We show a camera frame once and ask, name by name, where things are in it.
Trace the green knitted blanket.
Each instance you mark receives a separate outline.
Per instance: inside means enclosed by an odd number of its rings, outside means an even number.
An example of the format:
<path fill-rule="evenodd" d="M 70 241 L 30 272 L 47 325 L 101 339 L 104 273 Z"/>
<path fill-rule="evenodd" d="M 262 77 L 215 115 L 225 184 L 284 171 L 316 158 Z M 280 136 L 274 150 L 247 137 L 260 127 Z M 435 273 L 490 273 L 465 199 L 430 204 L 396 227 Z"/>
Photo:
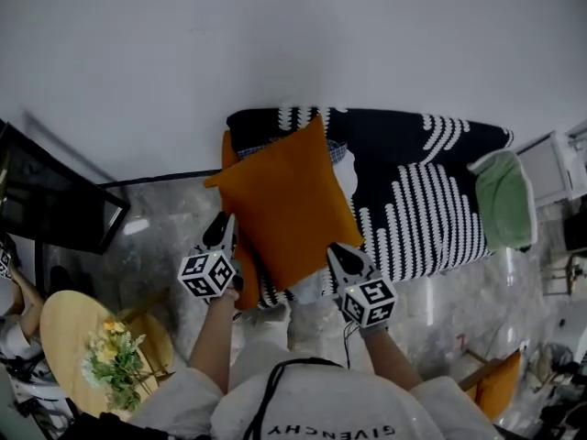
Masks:
<path fill-rule="evenodd" d="M 524 250 L 537 242 L 537 215 L 530 180 L 510 149 L 488 153 L 468 165 L 487 248 Z"/>

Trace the person's white t-shirt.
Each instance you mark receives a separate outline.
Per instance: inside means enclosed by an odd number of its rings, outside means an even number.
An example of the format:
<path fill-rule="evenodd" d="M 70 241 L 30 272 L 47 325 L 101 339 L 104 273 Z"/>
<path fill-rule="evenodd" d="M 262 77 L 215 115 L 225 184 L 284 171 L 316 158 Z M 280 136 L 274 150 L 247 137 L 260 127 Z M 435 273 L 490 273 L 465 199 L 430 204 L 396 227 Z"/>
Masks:
<path fill-rule="evenodd" d="M 129 418 L 138 427 L 190 440 L 244 440 L 258 413 L 268 368 L 222 393 L 203 372 L 177 370 Z M 403 390 L 338 366 L 285 368 L 261 421 L 260 440 L 501 440 L 450 378 Z"/>

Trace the black white patterned sofa cover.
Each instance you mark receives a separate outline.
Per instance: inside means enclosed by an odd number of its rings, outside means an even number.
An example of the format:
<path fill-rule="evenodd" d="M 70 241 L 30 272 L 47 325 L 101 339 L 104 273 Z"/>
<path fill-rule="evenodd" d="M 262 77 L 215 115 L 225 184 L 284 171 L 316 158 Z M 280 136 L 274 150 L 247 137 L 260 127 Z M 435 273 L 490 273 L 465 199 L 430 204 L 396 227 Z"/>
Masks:
<path fill-rule="evenodd" d="M 443 115 L 377 109 L 247 109 L 227 119 L 233 150 L 284 138 L 321 116 L 327 140 L 355 156 L 349 207 L 364 250 L 394 282 L 485 258 L 489 250 L 468 165 L 508 148 L 512 131 Z"/>

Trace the black round table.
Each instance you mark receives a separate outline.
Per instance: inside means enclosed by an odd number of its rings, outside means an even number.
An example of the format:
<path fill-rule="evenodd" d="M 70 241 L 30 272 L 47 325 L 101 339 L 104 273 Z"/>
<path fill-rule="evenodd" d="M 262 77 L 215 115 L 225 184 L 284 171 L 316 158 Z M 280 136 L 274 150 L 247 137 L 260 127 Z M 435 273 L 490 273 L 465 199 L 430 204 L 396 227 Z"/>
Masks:
<path fill-rule="evenodd" d="M 587 248 L 587 209 L 568 217 L 563 224 L 566 249 L 577 251 Z"/>

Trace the person's right forearm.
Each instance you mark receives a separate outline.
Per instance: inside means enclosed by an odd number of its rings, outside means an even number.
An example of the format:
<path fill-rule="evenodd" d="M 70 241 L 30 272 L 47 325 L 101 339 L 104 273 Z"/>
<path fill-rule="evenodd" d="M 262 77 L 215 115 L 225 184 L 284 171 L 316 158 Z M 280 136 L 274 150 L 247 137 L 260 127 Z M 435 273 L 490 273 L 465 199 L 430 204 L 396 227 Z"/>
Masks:
<path fill-rule="evenodd" d="M 423 383 L 423 379 L 388 331 L 370 335 L 363 339 L 363 342 L 377 376 L 389 380 L 405 391 L 410 391 Z"/>

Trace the round yellow table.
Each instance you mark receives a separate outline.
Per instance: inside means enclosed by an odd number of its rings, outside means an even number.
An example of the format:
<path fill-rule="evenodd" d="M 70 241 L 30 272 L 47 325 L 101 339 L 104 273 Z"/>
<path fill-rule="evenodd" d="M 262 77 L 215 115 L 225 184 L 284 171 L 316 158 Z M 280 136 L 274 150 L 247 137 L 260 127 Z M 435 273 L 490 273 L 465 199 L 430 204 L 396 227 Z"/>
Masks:
<path fill-rule="evenodd" d="M 40 317 L 40 339 L 54 378 L 80 411 L 93 416 L 107 411 L 107 400 L 84 378 L 82 360 L 88 335 L 112 317 L 100 302 L 77 291 L 51 295 Z"/>

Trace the black framed cabinet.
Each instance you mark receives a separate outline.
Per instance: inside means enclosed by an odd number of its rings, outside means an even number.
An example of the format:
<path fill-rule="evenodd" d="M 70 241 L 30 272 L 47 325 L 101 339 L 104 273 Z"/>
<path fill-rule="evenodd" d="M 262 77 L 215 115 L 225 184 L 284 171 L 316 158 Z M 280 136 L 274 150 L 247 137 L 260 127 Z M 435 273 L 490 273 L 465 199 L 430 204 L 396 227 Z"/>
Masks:
<path fill-rule="evenodd" d="M 0 231 L 102 254 L 129 209 L 0 119 Z"/>

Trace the metal frame wooden stool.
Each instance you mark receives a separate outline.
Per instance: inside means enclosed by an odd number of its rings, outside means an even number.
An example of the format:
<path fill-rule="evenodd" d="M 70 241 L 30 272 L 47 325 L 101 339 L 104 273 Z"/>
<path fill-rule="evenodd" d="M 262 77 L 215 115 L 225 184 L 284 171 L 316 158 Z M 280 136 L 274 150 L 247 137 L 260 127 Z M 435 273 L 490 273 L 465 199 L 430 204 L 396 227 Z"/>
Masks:
<path fill-rule="evenodd" d="M 577 284 L 587 279 L 587 251 L 574 251 L 552 262 L 545 276 L 545 296 L 572 296 Z"/>

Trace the person's left forearm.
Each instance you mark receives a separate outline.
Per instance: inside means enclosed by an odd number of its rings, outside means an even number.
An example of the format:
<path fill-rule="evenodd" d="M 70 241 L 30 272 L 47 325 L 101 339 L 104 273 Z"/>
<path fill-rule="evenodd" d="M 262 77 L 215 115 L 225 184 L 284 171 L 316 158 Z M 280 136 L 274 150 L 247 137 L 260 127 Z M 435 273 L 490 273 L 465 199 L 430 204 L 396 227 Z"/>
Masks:
<path fill-rule="evenodd" d="M 223 394 L 230 371 L 233 315 L 238 293 L 228 288 L 210 301 L 204 323 L 194 343 L 188 366 L 205 374 Z"/>

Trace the orange chair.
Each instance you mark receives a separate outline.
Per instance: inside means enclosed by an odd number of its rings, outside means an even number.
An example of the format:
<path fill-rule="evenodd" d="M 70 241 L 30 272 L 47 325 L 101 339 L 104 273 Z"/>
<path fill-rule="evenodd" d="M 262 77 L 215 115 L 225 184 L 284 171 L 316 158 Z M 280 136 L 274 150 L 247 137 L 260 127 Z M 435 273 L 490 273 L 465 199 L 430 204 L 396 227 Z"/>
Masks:
<path fill-rule="evenodd" d="M 495 421 L 509 407 L 520 377 L 522 353 L 519 349 L 508 357 L 485 359 L 467 349 L 467 356 L 481 366 L 458 383 L 490 421 Z"/>

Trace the orange cushion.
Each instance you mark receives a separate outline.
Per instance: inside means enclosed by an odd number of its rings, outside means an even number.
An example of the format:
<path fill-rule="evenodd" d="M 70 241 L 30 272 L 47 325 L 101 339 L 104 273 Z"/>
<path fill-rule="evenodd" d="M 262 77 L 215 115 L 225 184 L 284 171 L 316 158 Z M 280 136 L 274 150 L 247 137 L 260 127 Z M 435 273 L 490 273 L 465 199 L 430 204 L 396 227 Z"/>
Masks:
<path fill-rule="evenodd" d="M 338 186 L 321 116 L 205 180 L 236 217 L 278 291 L 327 264 L 327 247 L 358 248 L 363 237 Z"/>

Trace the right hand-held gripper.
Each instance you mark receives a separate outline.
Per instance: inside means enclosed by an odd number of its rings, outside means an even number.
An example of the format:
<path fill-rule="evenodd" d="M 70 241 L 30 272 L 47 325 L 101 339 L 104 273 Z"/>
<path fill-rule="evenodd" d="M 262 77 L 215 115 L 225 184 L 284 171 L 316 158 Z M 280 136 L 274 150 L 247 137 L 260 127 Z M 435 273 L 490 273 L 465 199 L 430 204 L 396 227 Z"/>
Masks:
<path fill-rule="evenodd" d="M 342 313 L 352 322 L 360 328 L 369 328 L 391 318 L 397 301 L 395 288 L 387 277 L 380 277 L 381 273 L 368 254 L 347 244 L 331 243 L 327 247 L 327 265 L 333 289 L 341 294 Z M 342 290 L 341 279 L 373 280 Z"/>

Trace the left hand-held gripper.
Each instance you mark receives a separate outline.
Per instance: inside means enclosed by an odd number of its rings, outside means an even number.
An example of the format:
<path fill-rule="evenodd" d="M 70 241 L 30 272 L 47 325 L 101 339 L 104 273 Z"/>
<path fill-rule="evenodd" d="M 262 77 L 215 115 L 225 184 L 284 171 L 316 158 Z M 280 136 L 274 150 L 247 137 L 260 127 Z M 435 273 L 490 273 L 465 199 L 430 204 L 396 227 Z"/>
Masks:
<path fill-rule="evenodd" d="M 229 214 L 226 223 L 226 213 L 219 212 L 196 239 L 196 255 L 182 259 L 177 281 L 195 298 L 211 300 L 229 296 L 234 301 L 238 299 L 235 287 L 238 273 L 234 264 L 236 230 L 236 217 Z"/>

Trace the yellow flower bouquet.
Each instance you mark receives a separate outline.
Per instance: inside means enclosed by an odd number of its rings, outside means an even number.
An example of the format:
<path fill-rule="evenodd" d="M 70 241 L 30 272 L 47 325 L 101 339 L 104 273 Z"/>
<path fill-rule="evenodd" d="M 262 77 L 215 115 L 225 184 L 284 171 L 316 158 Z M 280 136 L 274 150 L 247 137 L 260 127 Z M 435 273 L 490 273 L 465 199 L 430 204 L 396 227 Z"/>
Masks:
<path fill-rule="evenodd" d="M 92 387 L 105 389 L 109 410 L 132 413 L 141 404 L 138 388 L 149 377 L 138 353 L 145 338 L 134 337 L 127 325 L 114 319 L 88 334 L 82 373 Z"/>

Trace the orange sofa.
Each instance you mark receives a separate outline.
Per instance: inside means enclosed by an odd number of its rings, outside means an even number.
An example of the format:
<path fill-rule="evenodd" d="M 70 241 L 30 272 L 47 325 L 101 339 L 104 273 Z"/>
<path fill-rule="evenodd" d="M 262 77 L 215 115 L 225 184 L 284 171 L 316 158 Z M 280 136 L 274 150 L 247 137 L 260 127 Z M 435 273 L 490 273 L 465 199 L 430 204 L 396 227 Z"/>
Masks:
<path fill-rule="evenodd" d="M 226 130 L 222 138 L 221 164 L 222 169 L 228 169 L 239 161 L 237 153 L 231 144 L 230 132 Z M 237 243 L 234 256 L 241 267 L 242 289 L 239 291 L 239 298 L 236 308 L 247 311 L 258 307 L 260 298 L 259 273 L 257 270 L 254 249 L 248 237 L 238 225 Z"/>

